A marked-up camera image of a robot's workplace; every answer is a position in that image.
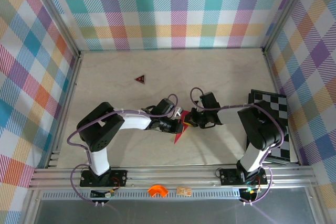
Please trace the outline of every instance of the red pointed object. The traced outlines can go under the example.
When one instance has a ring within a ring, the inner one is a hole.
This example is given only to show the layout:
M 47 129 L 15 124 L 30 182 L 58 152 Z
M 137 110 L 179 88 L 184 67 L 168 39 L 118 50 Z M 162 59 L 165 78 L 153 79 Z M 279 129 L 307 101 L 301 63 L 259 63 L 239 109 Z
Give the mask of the red pointed object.
M 135 78 L 136 81 L 145 84 L 145 75 L 139 76 L 138 78 Z
M 180 137 L 182 136 L 183 132 L 188 128 L 188 125 L 184 123 L 184 118 L 185 118 L 185 116 L 186 116 L 189 112 L 190 112 L 190 111 L 185 111 L 185 110 L 182 112 L 181 120 L 182 120 L 182 123 L 183 123 L 183 131 L 182 131 L 182 133 L 177 133 L 177 134 L 176 134 L 174 144 L 176 144 L 176 143 L 178 142 L 178 140 L 179 140 Z

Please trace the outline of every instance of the cardboard tag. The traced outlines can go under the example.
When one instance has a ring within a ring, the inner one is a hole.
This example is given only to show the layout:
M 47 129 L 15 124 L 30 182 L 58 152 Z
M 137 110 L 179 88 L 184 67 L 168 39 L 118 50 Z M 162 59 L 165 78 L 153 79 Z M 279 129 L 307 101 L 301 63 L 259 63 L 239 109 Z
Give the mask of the cardboard tag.
M 191 196 L 191 188 L 187 188 L 187 187 L 178 187 L 177 188 L 177 194 L 178 195 L 184 195 L 184 196 Z

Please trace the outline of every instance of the plaid wall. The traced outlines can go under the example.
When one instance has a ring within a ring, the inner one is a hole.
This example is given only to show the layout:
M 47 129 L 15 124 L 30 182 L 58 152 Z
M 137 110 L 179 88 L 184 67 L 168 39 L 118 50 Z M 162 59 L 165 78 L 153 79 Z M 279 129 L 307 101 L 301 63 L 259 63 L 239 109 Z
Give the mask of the plaid wall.
M 299 0 L 270 60 L 300 154 L 336 223 L 336 0 Z
M 0 0 L 0 223 L 17 223 L 74 57 L 40 0 Z
M 276 10 L 284 4 L 281 0 L 278 4 L 276 0 L 54 2 L 83 50 L 260 47 Z
M 264 37 L 264 40 L 262 41 L 261 47 L 265 47 L 265 45 L 268 41 L 269 35 L 273 32 L 273 29 L 274 29 L 276 23 L 278 22 L 279 18 L 281 17 L 282 11 L 284 10 L 284 7 L 286 6 L 287 2 L 288 2 L 288 0 L 282 0 L 281 1 L 281 4 L 279 5 L 279 7 L 277 9 L 277 12 L 275 13 L 275 15 L 273 17 L 273 20 L 272 20 L 271 24 L 269 25 L 269 27 L 267 29 L 267 32 L 266 32 L 266 35 Z

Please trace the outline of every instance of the plywood surface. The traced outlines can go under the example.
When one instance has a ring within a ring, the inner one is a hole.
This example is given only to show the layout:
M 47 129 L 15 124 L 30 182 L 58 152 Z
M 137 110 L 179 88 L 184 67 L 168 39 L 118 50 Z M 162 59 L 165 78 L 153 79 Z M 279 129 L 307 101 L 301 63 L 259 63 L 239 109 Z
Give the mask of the plywood surface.
M 145 74 L 145 85 L 134 78 Z M 179 106 L 192 108 L 190 89 L 212 91 L 223 106 L 247 103 L 251 89 L 274 92 L 260 49 L 151 50 L 84 55 L 65 130 L 101 102 L 115 108 L 140 109 L 177 94 Z M 112 166 L 233 164 L 245 152 L 246 136 L 239 124 L 212 129 L 188 128 L 177 144 L 175 135 L 157 131 L 122 130 L 108 146 Z M 79 136 L 74 142 L 82 143 Z M 64 139 L 58 167 L 87 161 L 83 150 Z

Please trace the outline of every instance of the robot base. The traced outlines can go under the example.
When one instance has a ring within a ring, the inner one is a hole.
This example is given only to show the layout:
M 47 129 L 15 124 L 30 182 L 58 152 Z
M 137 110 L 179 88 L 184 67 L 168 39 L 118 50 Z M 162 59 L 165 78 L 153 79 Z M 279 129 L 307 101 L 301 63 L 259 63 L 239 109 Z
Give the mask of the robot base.
M 267 178 L 264 169 L 260 169 L 259 173 L 254 176 L 251 180 L 242 182 L 241 178 L 237 174 L 237 169 L 218 169 L 219 178 L 221 179 L 220 184 L 222 186 L 230 185 L 258 185 L 259 180 L 261 185 L 267 185 Z
M 94 172 L 83 170 L 81 172 L 80 187 L 124 187 L 127 180 L 127 170 L 108 170 L 97 176 Z

